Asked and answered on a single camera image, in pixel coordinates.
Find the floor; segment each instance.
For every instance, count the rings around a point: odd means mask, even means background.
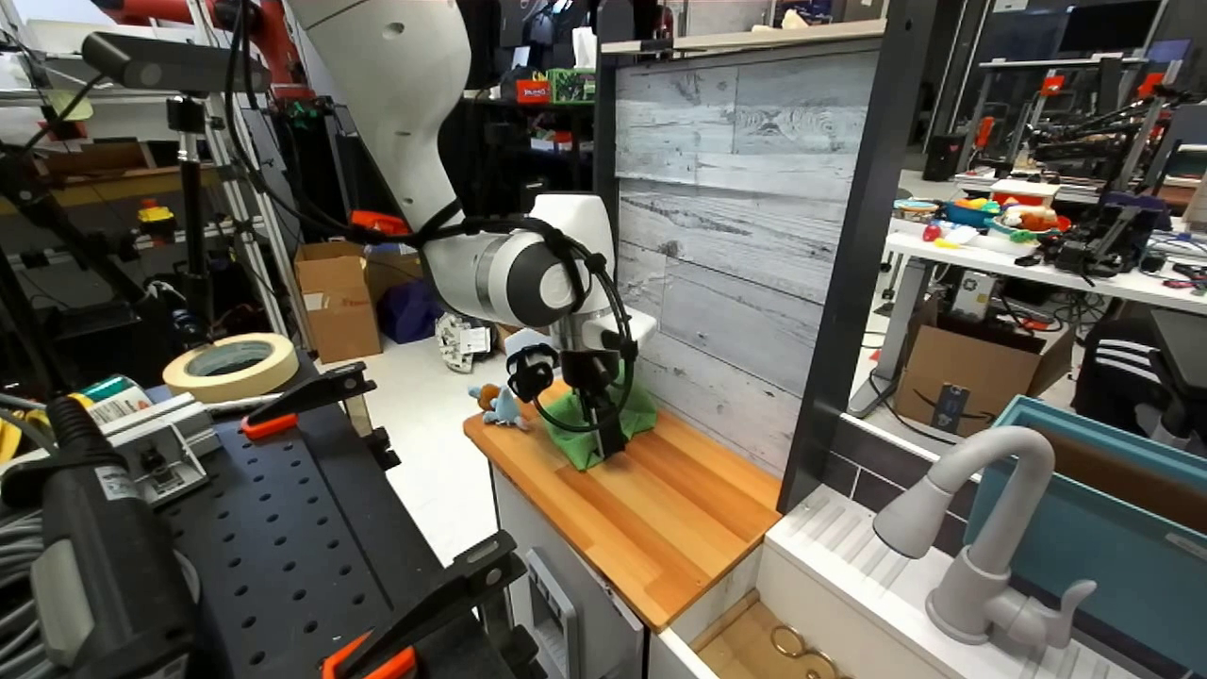
[[[502,385],[502,357],[454,375],[438,344],[420,340],[390,344],[367,357],[367,371],[377,383],[370,414],[404,459],[390,482],[438,560],[454,561],[498,530],[487,455],[461,433],[461,424],[480,411],[468,390]]]

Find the white cabinet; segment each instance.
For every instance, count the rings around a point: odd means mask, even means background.
[[[573,546],[494,469],[498,526],[518,540],[527,579],[509,614],[527,626],[552,679],[640,679],[645,626]]]

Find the wooden tabletop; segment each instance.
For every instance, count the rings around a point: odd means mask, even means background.
[[[782,482],[676,414],[590,473],[539,427],[522,433],[468,420],[463,433],[651,630],[777,526]]]

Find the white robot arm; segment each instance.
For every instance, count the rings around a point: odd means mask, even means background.
[[[290,9],[412,232],[461,227],[463,215],[438,155],[470,62],[455,0],[290,0]],[[607,261],[615,254],[601,198],[539,198],[531,219]],[[421,258],[438,293],[480,321],[548,330],[573,307],[566,271],[539,234],[440,237]]]
[[[617,414],[607,414],[601,395],[615,375],[596,365],[607,354],[632,362],[632,340],[651,316],[629,316],[615,293],[615,237],[601,198],[536,198],[527,219],[487,232],[461,215],[438,155],[470,62],[455,0],[290,0],[290,9],[420,234],[440,303],[480,321],[560,330],[552,335],[561,344],[561,375],[585,420],[615,427]],[[527,362],[531,375],[552,375],[539,365],[548,354],[536,351]]]

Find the clamp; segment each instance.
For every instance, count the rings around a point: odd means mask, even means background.
[[[375,394],[377,385],[367,379],[367,362],[331,365],[329,375],[317,375],[290,394],[275,395],[273,404],[250,411],[243,420],[243,433],[250,442],[268,442],[287,432],[298,432],[298,411],[326,406],[336,400],[352,400],[362,394]]]
[[[454,560],[448,569],[433,579],[433,591],[420,601],[412,610],[404,610],[404,619],[397,619],[380,634],[357,634],[353,643],[336,648],[321,664],[321,679],[412,679],[420,673],[415,647],[421,637],[448,630],[470,609],[498,605],[505,585],[514,585],[526,572],[526,561],[514,550],[518,545],[505,533],[468,546],[463,555]],[[514,664],[514,673],[531,664],[536,643],[526,637],[526,630],[514,630],[505,647],[514,647],[505,648],[505,659]]]

